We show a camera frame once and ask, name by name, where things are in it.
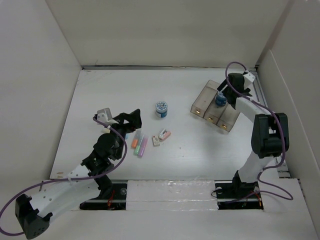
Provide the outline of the blue white round jar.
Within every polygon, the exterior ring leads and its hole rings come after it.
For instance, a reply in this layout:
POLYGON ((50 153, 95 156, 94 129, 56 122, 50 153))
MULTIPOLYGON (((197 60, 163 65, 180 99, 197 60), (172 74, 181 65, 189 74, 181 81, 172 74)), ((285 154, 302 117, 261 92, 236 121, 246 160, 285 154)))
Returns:
POLYGON ((168 104, 165 101, 158 101, 155 104, 155 114, 159 118, 165 118, 168 114, 168 104))

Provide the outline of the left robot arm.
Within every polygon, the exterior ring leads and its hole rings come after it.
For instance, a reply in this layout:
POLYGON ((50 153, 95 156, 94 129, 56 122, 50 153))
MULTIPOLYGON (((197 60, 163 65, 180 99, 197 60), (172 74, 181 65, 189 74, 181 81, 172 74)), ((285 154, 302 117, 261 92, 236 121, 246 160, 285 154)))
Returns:
POLYGON ((92 152, 65 178, 47 181, 34 195, 20 194, 15 200, 15 216, 28 240, 43 234, 59 216, 97 197, 112 195, 113 182, 108 174, 122 163, 128 145, 125 137, 142 127, 141 111, 120 113, 111 117, 105 112, 94 115, 93 120, 109 130, 93 145, 92 152))

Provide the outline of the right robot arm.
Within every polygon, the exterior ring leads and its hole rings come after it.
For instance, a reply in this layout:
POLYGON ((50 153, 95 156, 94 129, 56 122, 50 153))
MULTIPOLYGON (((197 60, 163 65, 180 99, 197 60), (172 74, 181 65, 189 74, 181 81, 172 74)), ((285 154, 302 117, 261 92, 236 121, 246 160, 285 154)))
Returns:
POLYGON ((252 152, 230 183, 215 185, 212 195, 218 199, 243 199, 258 193, 263 171, 268 169, 268 164, 274 158, 284 157, 290 146, 287 115, 274 113, 252 99, 249 85, 254 80, 255 76, 248 71, 229 73, 218 87, 227 103, 253 123, 252 152))

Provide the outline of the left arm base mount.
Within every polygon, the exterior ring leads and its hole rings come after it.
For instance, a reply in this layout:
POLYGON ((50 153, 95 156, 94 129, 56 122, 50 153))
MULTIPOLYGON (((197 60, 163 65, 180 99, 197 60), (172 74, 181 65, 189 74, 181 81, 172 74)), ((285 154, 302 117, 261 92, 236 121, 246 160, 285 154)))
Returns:
POLYGON ((111 180, 112 187, 79 205, 84 211, 123 211, 126 210, 128 180, 111 180))

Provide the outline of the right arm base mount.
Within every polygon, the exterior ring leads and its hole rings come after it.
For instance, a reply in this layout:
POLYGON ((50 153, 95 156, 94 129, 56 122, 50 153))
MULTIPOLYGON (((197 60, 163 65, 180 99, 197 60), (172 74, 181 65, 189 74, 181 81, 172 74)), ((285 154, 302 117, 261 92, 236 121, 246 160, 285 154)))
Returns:
POLYGON ((218 210, 263 210, 258 182, 245 183, 235 175, 232 180, 215 182, 211 196, 217 200, 218 210))

